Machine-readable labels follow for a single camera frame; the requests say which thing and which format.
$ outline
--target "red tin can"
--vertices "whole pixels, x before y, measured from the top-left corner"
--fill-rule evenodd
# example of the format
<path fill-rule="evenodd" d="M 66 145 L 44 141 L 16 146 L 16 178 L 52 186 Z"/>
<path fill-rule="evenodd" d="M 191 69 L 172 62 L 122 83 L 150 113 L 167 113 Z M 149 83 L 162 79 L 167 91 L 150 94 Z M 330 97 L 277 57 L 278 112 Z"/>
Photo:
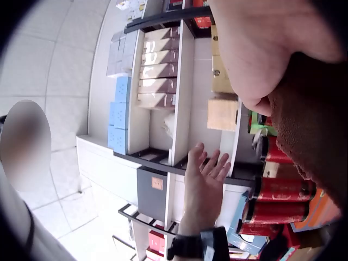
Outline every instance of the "red tin can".
<path fill-rule="evenodd" d="M 291 158 L 278 149 L 276 140 L 277 137 L 274 136 L 260 136 L 255 146 L 257 157 L 262 161 L 293 163 Z"/>
<path fill-rule="evenodd" d="M 243 223 L 240 219 L 238 221 L 238 226 L 236 229 L 236 233 L 239 235 L 254 235 L 254 236 L 273 236 L 276 235 L 279 229 L 276 227 L 277 225 L 271 224 L 247 224 Z"/>
<path fill-rule="evenodd" d="M 249 192 L 249 199 L 262 202 L 305 202 L 311 201 L 316 192 L 317 186 L 311 180 L 255 177 L 254 186 Z"/>
<path fill-rule="evenodd" d="M 243 209 L 242 221 L 250 224 L 289 224 L 304 221 L 309 202 L 265 203 L 251 200 Z"/>
<path fill-rule="evenodd" d="M 267 117 L 258 113 L 258 124 L 272 126 L 272 119 L 271 117 Z"/>

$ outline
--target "sticker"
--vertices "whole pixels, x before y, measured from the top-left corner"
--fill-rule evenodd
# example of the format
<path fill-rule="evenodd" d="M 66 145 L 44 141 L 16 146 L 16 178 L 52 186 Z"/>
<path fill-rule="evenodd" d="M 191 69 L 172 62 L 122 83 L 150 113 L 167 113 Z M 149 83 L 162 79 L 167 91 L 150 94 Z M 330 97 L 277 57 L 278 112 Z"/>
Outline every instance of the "sticker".
<path fill-rule="evenodd" d="M 151 186 L 154 189 L 163 190 L 163 180 L 156 177 L 151 177 Z"/>

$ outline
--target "blue box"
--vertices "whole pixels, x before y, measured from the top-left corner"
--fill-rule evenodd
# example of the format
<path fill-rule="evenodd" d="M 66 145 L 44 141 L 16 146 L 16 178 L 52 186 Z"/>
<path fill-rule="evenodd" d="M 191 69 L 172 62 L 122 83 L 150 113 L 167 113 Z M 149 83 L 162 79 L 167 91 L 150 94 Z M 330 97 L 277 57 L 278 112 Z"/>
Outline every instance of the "blue box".
<path fill-rule="evenodd" d="M 109 125 L 119 129 L 128 129 L 129 103 L 110 103 Z"/>
<path fill-rule="evenodd" d="M 114 152 L 126 155 L 128 150 L 128 130 L 108 126 L 108 147 Z"/>
<path fill-rule="evenodd" d="M 131 77 L 120 76 L 116 80 L 115 102 L 129 102 L 131 90 Z"/>

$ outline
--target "stacked boxes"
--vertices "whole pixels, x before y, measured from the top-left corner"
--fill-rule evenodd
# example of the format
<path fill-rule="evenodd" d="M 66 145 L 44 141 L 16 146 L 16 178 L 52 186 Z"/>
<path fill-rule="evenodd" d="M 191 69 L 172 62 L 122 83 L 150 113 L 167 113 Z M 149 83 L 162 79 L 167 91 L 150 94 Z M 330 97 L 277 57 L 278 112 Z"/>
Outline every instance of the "stacked boxes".
<path fill-rule="evenodd" d="M 110 103 L 108 147 L 125 155 L 128 148 L 128 110 L 131 78 L 120 76 L 116 81 L 115 100 Z"/>
<path fill-rule="evenodd" d="M 174 109 L 180 27 L 148 32 L 144 38 L 138 106 Z"/>

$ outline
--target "finger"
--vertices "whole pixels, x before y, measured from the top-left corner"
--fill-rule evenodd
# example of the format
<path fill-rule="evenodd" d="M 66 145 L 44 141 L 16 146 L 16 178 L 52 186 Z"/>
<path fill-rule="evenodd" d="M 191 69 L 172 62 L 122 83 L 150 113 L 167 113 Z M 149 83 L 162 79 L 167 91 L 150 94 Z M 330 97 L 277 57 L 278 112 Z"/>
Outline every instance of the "finger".
<path fill-rule="evenodd" d="M 220 171 L 222 170 L 222 168 L 224 167 L 226 161 L 228 160 L 228 157 L 229 157 L 229 155 L 227 153 L 222 155 L 222 157 L 219 160 L 219 162 L 217 163 L 217 165 L 209 173 L 209 176 L 211 176 L 213 179 L 215 179 L 218 176 L 218 174 L 220 173 Z"/>
<path fill-rule="evenodd" d="M 203 150 L 204 150 L 204 144 L 199 142 L 194 148 L 192 148 L 189 151 L 189 159 L 187 162 L 187 168 L 189 167 L 199 168 L 199 166 L 201 165 L 199 158 L 202 155 Z"/>
<path fill-rule="evenodd" d="M 205 165 L 205 167 L 203 168 L 203 171 L 202 171 L 203 176 L 208 175 L 210 173 L 210 171 L 213 170 L 216 162 L 218 161 L 219 155 L 220 155 L 220 150 L 215 150 L 213 152 L 212 157 L 208 161 L 207 165 Z"/>
<path fill-rule="evenodd" d="M 227 173 L 230 170 L 230 168 L 231 168 L 231 163 L 227 162 L 226 165 L 222 168 L 222 170 L 218 174 L 218 176 L 216 177 L 216 180 L 223 182 L 225 180 L 225 178 L 227 176 Z"/>

